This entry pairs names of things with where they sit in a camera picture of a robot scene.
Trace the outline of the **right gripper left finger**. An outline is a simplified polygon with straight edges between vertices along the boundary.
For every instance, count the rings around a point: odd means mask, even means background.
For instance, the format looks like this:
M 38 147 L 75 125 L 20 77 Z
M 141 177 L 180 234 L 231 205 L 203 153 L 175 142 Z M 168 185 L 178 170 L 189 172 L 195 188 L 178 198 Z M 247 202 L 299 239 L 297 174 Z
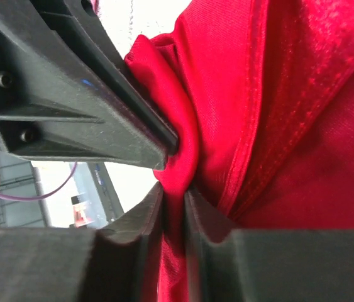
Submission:
M 156 301 L 163 188 L 100 230 L 0 228 L 0 301 Z

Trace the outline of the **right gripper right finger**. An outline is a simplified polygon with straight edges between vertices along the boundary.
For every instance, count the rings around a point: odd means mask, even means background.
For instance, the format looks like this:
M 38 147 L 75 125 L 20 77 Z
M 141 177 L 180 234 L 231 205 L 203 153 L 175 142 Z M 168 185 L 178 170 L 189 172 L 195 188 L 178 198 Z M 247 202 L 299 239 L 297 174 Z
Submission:
M 191 301 L 354 301 L 354 232 L 246 230 L 184 196 Z

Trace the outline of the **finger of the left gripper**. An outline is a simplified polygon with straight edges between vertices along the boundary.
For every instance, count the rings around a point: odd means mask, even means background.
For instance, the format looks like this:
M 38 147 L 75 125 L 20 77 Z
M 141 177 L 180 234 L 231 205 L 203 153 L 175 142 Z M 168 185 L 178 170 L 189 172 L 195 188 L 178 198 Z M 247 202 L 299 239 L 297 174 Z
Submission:
M 162 170 L 165 146 L 31 2 L 0 1 L 0 151 Z
M 97 1 L 32 1 L 48 27 L 159 139 L 169 155 L 179 139 L 160 108 L 126 66 L 97 15 Z

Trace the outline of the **red cloth napkin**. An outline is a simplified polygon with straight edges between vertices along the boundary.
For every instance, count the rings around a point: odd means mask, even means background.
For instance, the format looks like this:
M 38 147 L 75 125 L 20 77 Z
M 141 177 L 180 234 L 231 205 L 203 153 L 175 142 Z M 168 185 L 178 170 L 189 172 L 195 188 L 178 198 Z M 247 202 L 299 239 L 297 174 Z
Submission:
M 193 1 L 125 58 L 174 125 L 159 301 L 187 301 L 183 195 L 245 228 L 354 229 L 354 1 Z

